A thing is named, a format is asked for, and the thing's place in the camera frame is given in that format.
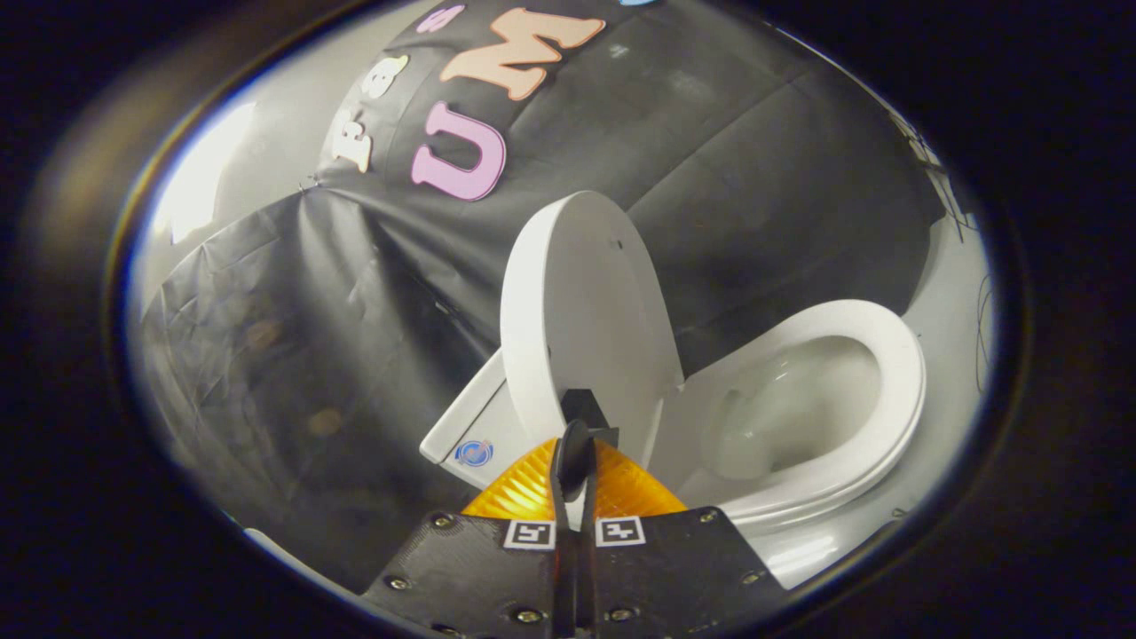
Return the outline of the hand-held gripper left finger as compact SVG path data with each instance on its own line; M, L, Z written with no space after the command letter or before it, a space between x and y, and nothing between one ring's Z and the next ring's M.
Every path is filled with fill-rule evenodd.
M434 511L364 594L414 634L556 638L573 634L571 530L549 439L458 512Z

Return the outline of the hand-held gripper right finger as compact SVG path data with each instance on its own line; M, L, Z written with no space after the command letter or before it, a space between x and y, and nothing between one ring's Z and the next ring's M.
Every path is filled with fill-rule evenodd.
M685 506L616 446L594 445L588 498L580 589L596 638L728 638L790 605L721 509Z

